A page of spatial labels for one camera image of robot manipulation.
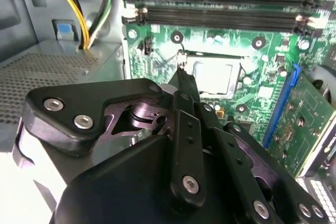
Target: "mounting hole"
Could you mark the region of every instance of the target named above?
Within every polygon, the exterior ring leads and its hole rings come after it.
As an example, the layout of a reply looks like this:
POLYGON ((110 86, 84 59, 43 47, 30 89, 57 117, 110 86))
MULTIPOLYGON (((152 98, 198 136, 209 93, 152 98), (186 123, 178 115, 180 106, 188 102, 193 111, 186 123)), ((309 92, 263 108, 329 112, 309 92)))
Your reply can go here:
POLYGON ((252 47, 254 49, 260 50, 266 45, 266 38, 265 37, 256 37, 252 41, 252 47))
POLYGON ((194 143, 194 140, 193 140, 192 137, 187 137, 187 141, 188 141, 188 143, 190 143, 190 144, 193 144, 193 143, 194 143))
POLYGON ((243 165, 243 161, 241 161, 239 158, 236 158, 236 162, 238 165, 243 165))
POLYGON ((164 115, 156 119, 157 124, 164 124, 166 121, 167 121, 167 117, 164 115))
POLYGON ((180 31, 174 31, 172 32, 170 39, 172 40, 173 43, 180 44, 182 43, 184 36, 180 31))

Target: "bolt head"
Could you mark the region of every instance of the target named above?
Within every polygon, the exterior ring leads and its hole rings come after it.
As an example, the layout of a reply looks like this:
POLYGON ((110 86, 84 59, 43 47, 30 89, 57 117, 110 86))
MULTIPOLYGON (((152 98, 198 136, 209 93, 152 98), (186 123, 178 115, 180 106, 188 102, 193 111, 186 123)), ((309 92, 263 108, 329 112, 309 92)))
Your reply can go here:
POLYGON ((267 220, 269 218, 269 212, 266 206, 259 200, 255 200, 253 202, 253 206, 255 211, 264 219, 267 220))
POLYGON ((78 115, 74 119, 74 124, 82 130, 88 130, 93 127, 93 120, 87 115, 78 115))
POLYGON ((189 175, 184 176, 182 179, 182 184, 190 194, 197 194, 198 191, 200 190, 197 180, 192 176, 189 175))
POLYGON ((60 111, 64 108, 64 104, 60 100, 55 98, 45 100, 43 105, 49 111, 60 111))
POLYGON ((307 218, 311 218, 311 213, 304 204, 299 204, 299 208, 301 212, 304 214, 304 216, 306 216, 307 218))

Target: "perforated metal panel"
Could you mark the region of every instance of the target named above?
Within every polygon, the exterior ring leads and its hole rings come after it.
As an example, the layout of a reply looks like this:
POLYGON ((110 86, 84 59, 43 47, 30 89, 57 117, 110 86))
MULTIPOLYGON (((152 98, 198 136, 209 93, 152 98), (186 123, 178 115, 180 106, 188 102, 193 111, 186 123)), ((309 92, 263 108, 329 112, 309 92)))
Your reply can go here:
POLYGON ((26 54, 0 71, 0 123, 18 123, 23 100, 31 89, 75 83, 98 58, 26 54))

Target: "blue pcie slot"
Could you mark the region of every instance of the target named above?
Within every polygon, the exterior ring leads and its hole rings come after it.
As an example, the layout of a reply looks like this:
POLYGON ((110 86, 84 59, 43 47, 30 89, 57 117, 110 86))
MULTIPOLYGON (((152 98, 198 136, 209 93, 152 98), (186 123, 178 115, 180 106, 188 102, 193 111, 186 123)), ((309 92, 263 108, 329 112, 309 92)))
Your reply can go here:
POLYGON ((264 135, 264 139, 263 139, 264 148, 268 148, 271 143, 273 133, 277 127, 282 111, 286 105, 290 90, 292 89, 292 87, 295 86, 299 78, 300 72, 301 72, 301 68, 297 64, 294 64, 294 69, 292 73, 285 80, 285 84, 282 87, 279 99, 277 101, 277 104, 275 105, 272 117, 269 121, 268 127, 266 129, 266 133, 264 135))

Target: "black plastic bracket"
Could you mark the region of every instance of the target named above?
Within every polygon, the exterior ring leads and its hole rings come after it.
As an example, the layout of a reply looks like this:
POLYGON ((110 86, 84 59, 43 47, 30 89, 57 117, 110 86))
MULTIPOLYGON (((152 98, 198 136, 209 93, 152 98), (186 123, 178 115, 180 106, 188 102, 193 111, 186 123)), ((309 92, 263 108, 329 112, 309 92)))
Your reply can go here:
POLYGON ((100 135, 108 132, 111 136, 127 107, 139 102, 156 104, 162 95, 161 88, 148 79, 44 87, 28 93, 22 120, 26 130, 38 139, 67 154, 86 155, 100 135), (47 110, 44 101, 49 98, 60 100, 64 108, 47 110), (91 117, 93 127, 76 127, 74 118, 78 115, 91 117))
POLYGON ((234 136, 239 147, 253 161, 253 176, 261 178, 270 188, 271 201, 285 223, 328 222, 328 216, 321 207, 319 209, 323 218, 314 213, 312 206, 319 206, 317 201, 243 127, 235 122, 228 122, 224 130, 234 136))

